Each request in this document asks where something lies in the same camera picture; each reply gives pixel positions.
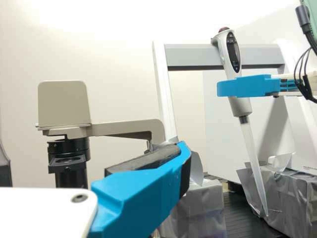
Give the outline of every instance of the metal frame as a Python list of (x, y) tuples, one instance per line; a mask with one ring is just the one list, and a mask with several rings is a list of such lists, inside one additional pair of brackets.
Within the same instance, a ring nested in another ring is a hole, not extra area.
[[(240, 45), (242, 68), (260, 69), (276, 68), (279, 74), (289, 72), (295, 62), (291, 55), (292, 49), (285, 47), (283, 42), (266, 45)], [(160, 119), (164, 124), (167, 140), (177, 139), (175, 116), (169, 84), (169, 71), (185, 70), (219, 70), (223, 69), (218, 49), (212, 44), (202, 45), (164, 45), (153, 42), (156, 81), (158, 88)], [(300, 93), (280, 93), (275, 96), (300, 96)], [(303, 97), (282, 97), (287, 112), (283, 118), (289, 118), (296, 146), (296, 153), (290, 154), (291, 168), (310, 174), (317, 174), (311, 168), (305, 168), (302, 161), (309, 161), (317, 156), (317, 124), (308, 102)], [(268, 123), (266, 129), (272, 130), (274, 125)]]

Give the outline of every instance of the black cable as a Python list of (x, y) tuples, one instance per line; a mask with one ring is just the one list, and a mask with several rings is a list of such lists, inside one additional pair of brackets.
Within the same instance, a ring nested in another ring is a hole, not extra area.
[(300, 82), (302, 81), (302, 77), (301, 77), (301, 73), (302, 73), (302, 67), (303, 67), (303, 62), (304, 62), (304, 58), (305, 58), (305, 55), (307, 54), (308, 51), (305, 51), (303, 57), (302, 57), (302, 60), (301, 60), (301, 66), (299, 68), (299, 80)]
[(304, 55), (309, 51), (309, 49), (307, 49), (307, 50), (300, 56), (300, 58), (298, 59), (296, 65), (295, 65), (295, 69), (294, 69), (294, 81), (295, 81), (296, 86), (298, 85), (298, 82), (297, 82), (297, 79), (296, 79), (297, 66), (298, 66), (298, 64), (299, 64), (299, 61), (304, 57)]
[(316, 41), (314, 39), (314, 36), (313, 36), (312, 32), (311, 31), (307, 32), (305, 35), (306, 35), (306, 38), (307, 38), (309, 44), (311, 45), (313, 51), (317, 55), (317, 43), (316, 43)]
[(310, 48), (307, 54), (307, 58), (306, 58), (306, 62), (305, 62), (305, 66), (304, 66), (304, 75), (307, 75), (306, 73), (306, 68), (307, 68), (307, 63), (308, 63), (308, 59), (309, 59), (309, 54), (311, 53), (312, 49)]

